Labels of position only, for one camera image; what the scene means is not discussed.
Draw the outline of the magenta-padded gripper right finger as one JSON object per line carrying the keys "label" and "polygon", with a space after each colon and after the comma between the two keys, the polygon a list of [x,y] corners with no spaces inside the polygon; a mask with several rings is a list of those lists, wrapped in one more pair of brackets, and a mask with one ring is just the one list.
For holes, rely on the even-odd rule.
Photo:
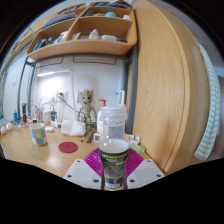
{"label": "magenta-padded gripper right finger", "polygon": [[135,150],[129,149],[125,162],[126,188],[143,187],[164,177],[152,159],[144,159]]}

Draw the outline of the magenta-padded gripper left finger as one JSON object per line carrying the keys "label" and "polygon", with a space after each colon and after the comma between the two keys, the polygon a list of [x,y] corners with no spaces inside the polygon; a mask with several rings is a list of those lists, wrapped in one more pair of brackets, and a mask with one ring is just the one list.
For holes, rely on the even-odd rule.
{"label": "magenta-padded gripper left finger", "polygon": [[91,151],[84,159],[76,159],[64,179],[84,188],[102,188],[103,165],[99,149]]}

